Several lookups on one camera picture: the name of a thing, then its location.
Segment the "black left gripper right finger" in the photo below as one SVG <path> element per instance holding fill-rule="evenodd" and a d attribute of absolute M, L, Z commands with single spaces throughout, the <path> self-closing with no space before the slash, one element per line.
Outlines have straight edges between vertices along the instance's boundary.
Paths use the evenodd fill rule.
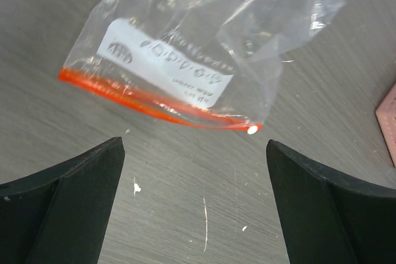
<path fill-rule="evenodd" d="M 395 189 L 274 140 L 266 157 L 290 263 L 395 263 Z"/>

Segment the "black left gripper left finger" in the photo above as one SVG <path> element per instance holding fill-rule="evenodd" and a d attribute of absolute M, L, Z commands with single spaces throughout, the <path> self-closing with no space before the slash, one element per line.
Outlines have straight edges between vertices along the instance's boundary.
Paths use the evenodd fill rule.
<path fill-rule="evenodd" d="M 1 184 L 1 263 L 97 263 L 124 157 L 113 137 Z"/>

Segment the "clear zip bag orange zipper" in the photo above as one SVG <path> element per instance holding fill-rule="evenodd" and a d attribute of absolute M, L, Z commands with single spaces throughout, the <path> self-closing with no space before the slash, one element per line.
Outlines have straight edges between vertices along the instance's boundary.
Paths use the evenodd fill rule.
<path fill-rule="evenodd" d="M 344 0 L 101 0 L 58 77 L 157 119 L 262 127 L 281 55 L 310 42 Z"/>

